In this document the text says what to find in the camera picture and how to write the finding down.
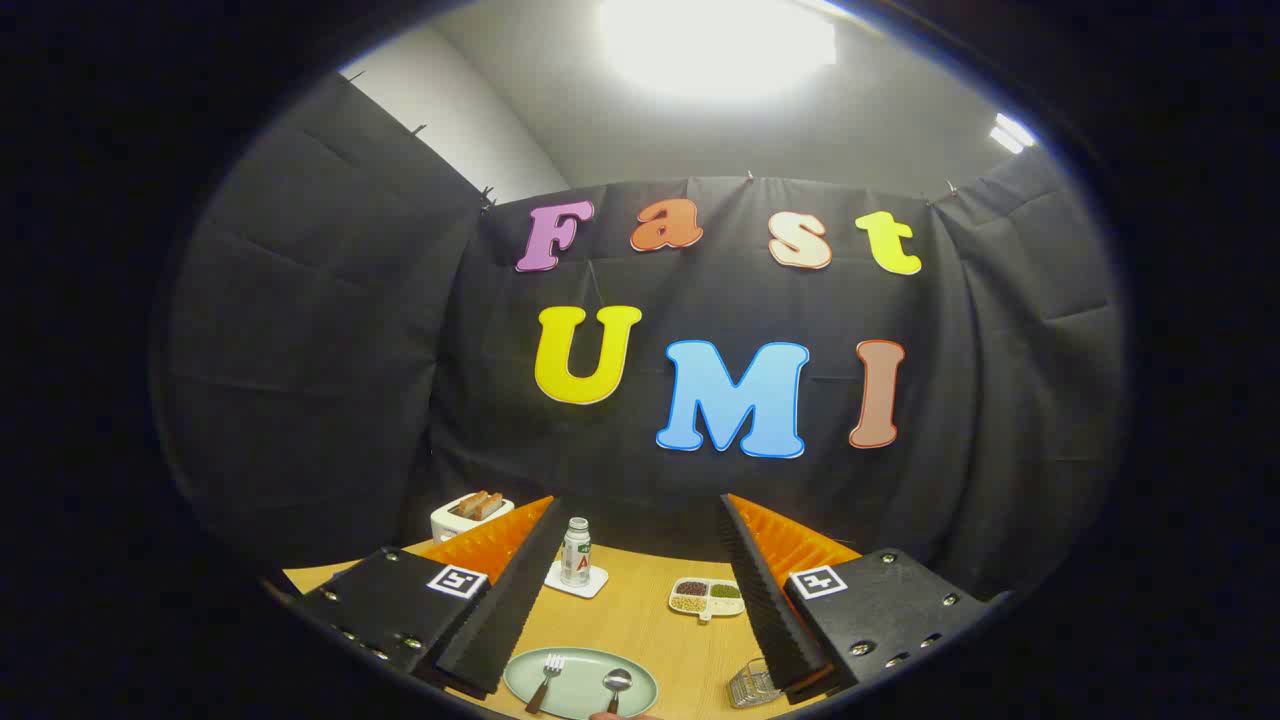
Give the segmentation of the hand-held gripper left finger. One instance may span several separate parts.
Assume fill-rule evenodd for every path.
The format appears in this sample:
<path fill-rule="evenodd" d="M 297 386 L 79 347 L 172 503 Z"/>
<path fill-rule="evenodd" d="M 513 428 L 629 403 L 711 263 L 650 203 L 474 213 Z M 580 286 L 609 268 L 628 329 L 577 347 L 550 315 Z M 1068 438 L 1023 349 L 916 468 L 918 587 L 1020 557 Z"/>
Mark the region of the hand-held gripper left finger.
<path fill-rule="evenodd" d="M 352 651 L 476 700 L 497 692 L 567 510 L 547 496 L 424 551 L 384 547 L 292 606 Z"/>

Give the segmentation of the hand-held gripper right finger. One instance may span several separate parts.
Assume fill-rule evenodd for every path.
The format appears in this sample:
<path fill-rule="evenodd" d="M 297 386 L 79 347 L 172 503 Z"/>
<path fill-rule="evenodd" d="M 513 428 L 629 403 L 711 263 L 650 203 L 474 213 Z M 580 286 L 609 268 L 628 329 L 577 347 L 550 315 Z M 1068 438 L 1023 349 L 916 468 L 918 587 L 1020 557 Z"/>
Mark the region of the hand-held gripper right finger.
<path fill-rule="evenodd" d="M 867 694 L 970 639 L 1011 600 L 970 594 L 900 548 L 854 551 L 736 495 L 719 505 L 751 630 L 792 705 Z"/>

